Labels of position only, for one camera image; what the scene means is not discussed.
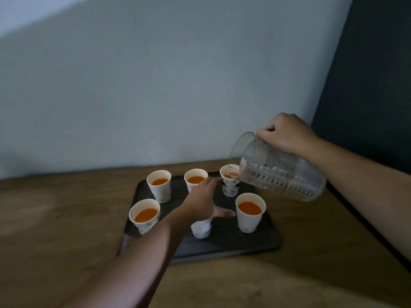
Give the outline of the person's right hand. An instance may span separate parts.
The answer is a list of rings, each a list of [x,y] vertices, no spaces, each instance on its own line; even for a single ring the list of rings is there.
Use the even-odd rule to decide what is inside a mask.
[[[311,127],[299,118],[296,114],[290,114],[289,122],[289,148],[288,150],[281,150],[283,152],[305,156],[310,149],[316,147],[321,139],[313,132]]]

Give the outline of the person's left hand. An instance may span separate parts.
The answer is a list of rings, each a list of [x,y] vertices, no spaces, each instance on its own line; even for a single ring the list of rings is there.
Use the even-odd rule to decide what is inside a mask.
[[[218,177],[208,177],[194,186],[182,203],[182,209],[188,213],[191,223],[213,218],[213,195],[221,181]]]

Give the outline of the clear ribbed plastic pitcher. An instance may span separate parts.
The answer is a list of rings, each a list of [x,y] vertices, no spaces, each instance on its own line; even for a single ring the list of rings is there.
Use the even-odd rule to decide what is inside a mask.
[[[318,198],[327,183],[309,162],[272,147],[252,132],[242,134],[234,144],[229,167],[244,183],[301,202]]]

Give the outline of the person's right forearm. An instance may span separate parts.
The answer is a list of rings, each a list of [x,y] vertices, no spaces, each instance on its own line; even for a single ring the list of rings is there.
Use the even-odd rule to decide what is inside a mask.
[[[411,261],[411,175],[315,135],[302,138],[301,157],[315,165],[337,191]]]

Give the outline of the person's left forearm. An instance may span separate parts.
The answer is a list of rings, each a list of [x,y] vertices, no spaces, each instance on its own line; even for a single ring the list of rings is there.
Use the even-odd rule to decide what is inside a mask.
[[[164,268],[193,223],[193,209],[180,206],[115,260],[85,292],[64,308],[135,308],[164,274]]]

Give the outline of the group of white paper cups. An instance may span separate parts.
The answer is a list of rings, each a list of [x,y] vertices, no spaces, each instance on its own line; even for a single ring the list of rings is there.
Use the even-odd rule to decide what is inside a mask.
[[[223,196],[231,199],[235,196],[235,209],[239,229],[246,234],[253,233],[265,213],[264,200],[254,193],[246,192],[238,195],[240,168],[238,165],[228,164],[219,171],[222,177]],[[155,171],[149,175],[148,187],[156,191],[157,195],[169,195],[168,201],[157,202],[156,199],[144,199],[134,204],[129,211],[129,221],[137,228],[140,234],[149,231],[161,217],[161,204],[171,204],[172,176],[163,170]]]

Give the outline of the black rectangular serving tray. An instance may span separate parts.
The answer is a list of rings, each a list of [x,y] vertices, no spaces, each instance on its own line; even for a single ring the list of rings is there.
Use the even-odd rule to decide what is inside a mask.
[[[184,175],[171,178],[171,201],[160,205],[160,219],[165,217],[178,205],[181,205],[188,195],[188,188]],[[130,208],[138,201],[152,198],[146,179],[141,180],[134,192]],[[235,210],[235,198],[223,194],[221,183],[217,185],[214,196],[217,206]],[[137,227],[127,217],[124,235],[117,250],[119,256],[134,241],[141,237]],[[246,253],[263,252],[280,248],[281,239],[267,212],[262,215],[256,230],[253,233],[243,233],[238,227],[237,218],[215,218],[212,222],[210,235],[205,239],[194,237],[189,229],[179,245],[171,264],[197,262],[221,257],[231,257]]]

